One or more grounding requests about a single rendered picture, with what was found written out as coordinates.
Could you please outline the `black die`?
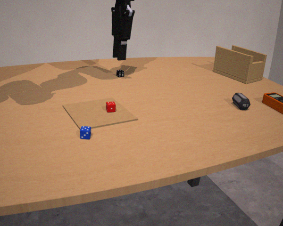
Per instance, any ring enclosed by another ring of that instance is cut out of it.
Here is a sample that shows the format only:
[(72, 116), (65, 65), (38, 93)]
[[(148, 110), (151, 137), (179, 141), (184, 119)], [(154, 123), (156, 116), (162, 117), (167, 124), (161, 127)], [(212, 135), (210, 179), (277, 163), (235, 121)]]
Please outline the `black die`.
[(124, 71), (123, 70), (117, 70), (117, 77), (124, 77)]

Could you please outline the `thin tan flat mat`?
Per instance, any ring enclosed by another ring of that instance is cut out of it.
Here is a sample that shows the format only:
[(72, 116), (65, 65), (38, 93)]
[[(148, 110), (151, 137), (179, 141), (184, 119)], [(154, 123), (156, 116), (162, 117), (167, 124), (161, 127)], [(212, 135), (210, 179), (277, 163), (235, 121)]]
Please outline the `thin tan flat mat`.
[[(108, 113), (106, 102), (115, 102), (116, 111)], [(94, 129), (138, 120), (136, 116), (119, 104), (114, 98), (67, 104), (63, 105), (63, 108), (79, 129), (82, 126)]]

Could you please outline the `orange pocket multimeter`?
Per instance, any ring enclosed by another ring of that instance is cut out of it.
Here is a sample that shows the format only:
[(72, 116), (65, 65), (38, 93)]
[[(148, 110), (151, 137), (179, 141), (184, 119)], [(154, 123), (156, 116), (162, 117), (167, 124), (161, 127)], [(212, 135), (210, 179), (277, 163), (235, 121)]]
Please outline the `orange pocket multimeter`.
[(283, 96), (275, 92), (265, 93), (262, 103), (283, 114)]

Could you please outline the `blue die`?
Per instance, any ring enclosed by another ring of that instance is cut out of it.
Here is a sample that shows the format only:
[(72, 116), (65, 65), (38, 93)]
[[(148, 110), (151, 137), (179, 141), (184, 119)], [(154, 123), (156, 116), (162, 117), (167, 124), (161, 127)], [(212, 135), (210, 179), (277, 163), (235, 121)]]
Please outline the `blue die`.
[(91, 127), (82, 126), (80, 129), (80, 139), (90, 139)]

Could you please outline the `red die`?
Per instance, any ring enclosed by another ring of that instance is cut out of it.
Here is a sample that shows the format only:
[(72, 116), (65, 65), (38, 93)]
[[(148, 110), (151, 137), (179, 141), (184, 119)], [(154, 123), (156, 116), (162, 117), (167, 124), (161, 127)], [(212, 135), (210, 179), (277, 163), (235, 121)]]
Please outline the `red die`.
[(115, 102), (106, 102), (106, 110), (108, 113), (116, 111), (116, 104)]

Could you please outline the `tan wooden open box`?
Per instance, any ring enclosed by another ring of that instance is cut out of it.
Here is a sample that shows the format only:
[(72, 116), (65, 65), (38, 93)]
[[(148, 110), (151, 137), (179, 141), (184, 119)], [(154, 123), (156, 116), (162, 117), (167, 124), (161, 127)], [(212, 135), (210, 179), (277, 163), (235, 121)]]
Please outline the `tan wooden open box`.
[(248, 84), (262, 80), (266, 54), (232, 45), (221, 48), (215, 60), (215, 73)]

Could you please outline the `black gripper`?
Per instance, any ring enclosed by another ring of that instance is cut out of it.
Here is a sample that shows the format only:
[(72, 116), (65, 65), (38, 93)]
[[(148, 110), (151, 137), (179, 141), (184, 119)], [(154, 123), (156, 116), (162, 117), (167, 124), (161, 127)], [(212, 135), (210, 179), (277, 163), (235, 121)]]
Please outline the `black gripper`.
[(112, 35), (113, 58), (117, 60), (126, 60), (127, 40), (131, 37), (133, 16), (135, 11), (131, 10), (131, 1), (134, 0), (116, 0), (112, 11)]

